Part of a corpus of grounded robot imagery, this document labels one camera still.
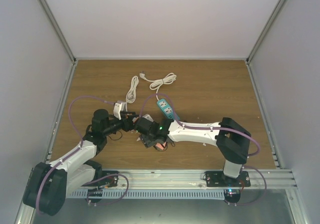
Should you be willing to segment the pink charger plug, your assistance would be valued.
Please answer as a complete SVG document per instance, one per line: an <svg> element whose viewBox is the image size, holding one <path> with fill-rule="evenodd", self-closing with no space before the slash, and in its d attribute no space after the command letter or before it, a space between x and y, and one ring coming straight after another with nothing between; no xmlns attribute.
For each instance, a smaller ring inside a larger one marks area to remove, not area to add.
<svg viewBox="0 0 320 224"><path fill-rule="evenodd" d="M167 143L164 142L164 143L157 143L154 148L157 150L157 151L166 151L166 149L168 148L167 147Z"/></svg>

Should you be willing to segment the teal power strip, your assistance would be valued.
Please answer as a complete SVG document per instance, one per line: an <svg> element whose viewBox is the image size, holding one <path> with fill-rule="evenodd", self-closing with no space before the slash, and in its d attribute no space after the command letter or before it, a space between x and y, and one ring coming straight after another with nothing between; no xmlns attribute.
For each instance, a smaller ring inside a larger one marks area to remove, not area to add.
<svg viewBox="0 0 320 224"><path fill-rule="evenodd" d="M174 114L173 108L165 99L159 99L157 105L166 118L174 119L176 117L178 120L180 119L177 114Z"/></svg>

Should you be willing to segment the orange power strip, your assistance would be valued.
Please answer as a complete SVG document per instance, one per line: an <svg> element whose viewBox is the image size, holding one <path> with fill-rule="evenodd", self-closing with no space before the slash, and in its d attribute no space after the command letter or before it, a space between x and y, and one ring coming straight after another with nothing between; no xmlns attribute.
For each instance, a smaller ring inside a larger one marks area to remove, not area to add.
<svg viewBox="0 0 320 224"><path fill-rule="evenodd" d="M129 124L132 124L132 125L134 125L134 123L138 120L138 118L139 118L139 115L127 115L126 116L126 120L127 120L127 122L129 123Z"/></svg>

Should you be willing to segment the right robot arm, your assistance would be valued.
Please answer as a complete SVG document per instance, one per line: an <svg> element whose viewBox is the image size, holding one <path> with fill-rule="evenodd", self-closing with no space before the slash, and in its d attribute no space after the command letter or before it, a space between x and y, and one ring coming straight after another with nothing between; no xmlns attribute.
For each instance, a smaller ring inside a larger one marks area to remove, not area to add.
<svg viewBox="0 0 320 224"><path fill-rule="evenodd" d="M221 122L199 124L166 119L157 123L141 117L134 129L140 133L145 147L166 142L196 142L217 147L225 158L221 180L226 186L239 181L242 166L249 155L251 134L233 119L224 117Z"/></svg>

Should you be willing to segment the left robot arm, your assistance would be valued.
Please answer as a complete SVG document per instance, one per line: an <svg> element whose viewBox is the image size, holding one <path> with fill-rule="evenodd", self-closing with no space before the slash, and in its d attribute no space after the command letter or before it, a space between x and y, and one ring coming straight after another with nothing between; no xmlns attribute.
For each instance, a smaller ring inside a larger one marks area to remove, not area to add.
<svg viewBox="0 0 320 224"><path fill-rule="evenodd" d="M119 130L133 130L137 116L135 112L121 111L119 116L113 116L105 109L96 110L75 148L55 161L40 162L34 167L23 194L23 204L53 216L62 208L69 193L87 183L101 184L103 173L91 159L103 150L109 135Z"/></svg>

